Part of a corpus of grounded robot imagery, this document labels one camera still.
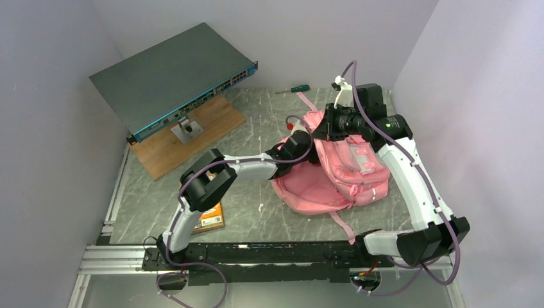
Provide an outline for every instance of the wall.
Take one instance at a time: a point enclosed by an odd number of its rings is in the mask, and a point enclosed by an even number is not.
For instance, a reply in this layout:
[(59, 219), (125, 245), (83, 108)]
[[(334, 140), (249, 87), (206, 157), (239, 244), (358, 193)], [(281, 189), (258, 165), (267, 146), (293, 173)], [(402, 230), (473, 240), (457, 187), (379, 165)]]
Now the wall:
[(393, 88), (442, 197), (471, 223), (468, 307), (544, 300), (542, 42), (542, 1), (440, 0)]
[(1, 307), (66, 307), (126, 130), (87, 76), (120, 61), (88, 1), (0, 0)]
[(207, 22), (259, 72), (242, 87), (329, 87), (354, 58), (391, 88), (438, 0), (92, 0), (124, 58)]

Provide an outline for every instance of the orange box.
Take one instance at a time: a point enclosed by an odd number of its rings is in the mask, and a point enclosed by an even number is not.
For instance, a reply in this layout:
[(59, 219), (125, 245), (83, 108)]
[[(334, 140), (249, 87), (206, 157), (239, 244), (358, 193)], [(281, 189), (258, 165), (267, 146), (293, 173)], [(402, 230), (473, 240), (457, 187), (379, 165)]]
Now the orange box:
[[(209, 174), (208, 178), (212, 180), (215, 177), (213, 174)], [(223, 228), (225, 226), (225, 219), (223, 217), (223, 210), (221, 208), (221, 202), (216, 204), (216, 206), (207, 210), (200, 216), (198, 224), (194, 227), (192, 231), (193, 234), (204, 232), (207, 230), (213, 230), (217, 228)]]

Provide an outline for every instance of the gray marble surface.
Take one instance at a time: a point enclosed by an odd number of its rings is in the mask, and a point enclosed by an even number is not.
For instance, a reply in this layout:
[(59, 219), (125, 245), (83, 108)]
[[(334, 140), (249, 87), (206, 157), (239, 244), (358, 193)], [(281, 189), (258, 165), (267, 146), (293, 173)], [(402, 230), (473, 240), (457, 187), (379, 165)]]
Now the gray marble surface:
[[(285, 89), (232, 89), (225, 97), (246, 116), (247, 121), (211, 145), (233, 156), (255, 155), (270, 149), (289, 134), (285, 117), (303, 115), (308, 107), (296, 94), (274, 94)], [(334, 102), (332, 89), (312, 89), (305, 95), (319, 109)], [(168, 175), (154, 182), (134, 158), (117, 214), (112, 244), (139, 244), (148, 236), (158, 236), (176, 210), (179, 177), (199, 157), (196, 155)], [(222, 199), (225, 227), (193, 235), (191, 241), (326, 241), (347, 239), (344, 230), (328, 214), (305, 216), (291, 210), (275, 194), (270, 182), (233, 184)], [(411, 228), (404, 199), (391, 179), (383, 200), (339, 212), (353, 231), (374, 228)]]

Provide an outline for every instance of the blue front panel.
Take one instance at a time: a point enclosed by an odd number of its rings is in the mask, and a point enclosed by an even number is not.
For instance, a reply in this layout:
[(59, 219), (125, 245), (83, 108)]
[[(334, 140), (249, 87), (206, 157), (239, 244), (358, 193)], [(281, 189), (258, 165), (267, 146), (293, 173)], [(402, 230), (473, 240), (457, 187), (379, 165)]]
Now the blue front panel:
[(233, 87), (234, 85), (238, 84), (240, 81), (246, 79), (247, 77), (255, 74), (255, 71), (257, 71), (257, 62), (253, 63), (248, 68), (234, 74), (228, 80), (225, 80), (224, 82), (216, 85), (215, 87), (209, 89), (208, 91), (205, 91), (204, 93), (200, 94), (198, 97), (194, 98), (190, 102), (183, 104), (180, 108), (176, 108), (175, 110), (172, 110), (171, 112), (166, 114), (164, 117), (161, 117), (159, 120), (147, 125), (147, 127), (135, 133), (134, 138), (136, 139), (136, 141), (142, 142), (145, 138), (163, 129), (163, 127), (171, 124), (173, 121), (177, 121), (179, 118), (183, 116), (186, 116), (189, 112), (200, 107), (205, 102), (216, 97), (217, 95), (221, 94), (222, 92), (229, 89), (230, 87)]

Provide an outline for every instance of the screwdriver handle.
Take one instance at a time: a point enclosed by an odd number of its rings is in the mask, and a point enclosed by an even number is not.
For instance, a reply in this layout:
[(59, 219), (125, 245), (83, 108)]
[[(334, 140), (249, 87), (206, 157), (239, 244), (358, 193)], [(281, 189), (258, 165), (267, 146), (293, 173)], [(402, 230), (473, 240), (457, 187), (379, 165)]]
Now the screwdriver handle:
[(310, 90), (309, 85), (299, 85), (298, 87), (291, 88), (291, 93), (304, 92)]

